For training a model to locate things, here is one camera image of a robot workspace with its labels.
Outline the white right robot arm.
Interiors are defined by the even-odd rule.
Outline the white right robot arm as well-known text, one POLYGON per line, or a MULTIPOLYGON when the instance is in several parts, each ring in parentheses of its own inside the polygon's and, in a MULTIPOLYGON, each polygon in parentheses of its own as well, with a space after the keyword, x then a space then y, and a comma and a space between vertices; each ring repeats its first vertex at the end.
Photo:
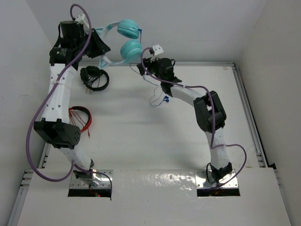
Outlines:
POLYGON ((223 128, 226 112, 215 91, 205 90, 205 94, 195 90, 196 87, 185 86, 174 74, 175 61, 169 58, 144 58, 137 64, 141 76, 150 75, 160 81, 165 94, 180 99, 194 108, 197 124, 205 132, 210 148, 211 175, 214 182, 232 172, 232 164, 226 152, 223 128))

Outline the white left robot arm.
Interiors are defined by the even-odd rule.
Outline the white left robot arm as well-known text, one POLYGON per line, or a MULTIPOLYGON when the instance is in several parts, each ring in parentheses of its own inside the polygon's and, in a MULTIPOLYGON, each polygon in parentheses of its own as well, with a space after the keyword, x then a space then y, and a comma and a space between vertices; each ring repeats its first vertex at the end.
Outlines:
POLYGON ((46 99, 42 102, 30 128, 48 144, 59 149, 72 165, 90 170, 92 160, 76 145, 80 129, 70 123, 69 103, 71 86, 83 56, 94 58, 109 50, 89 24, 78 20, 61 21, 59 36, 50 55, 50 83, 46 99))

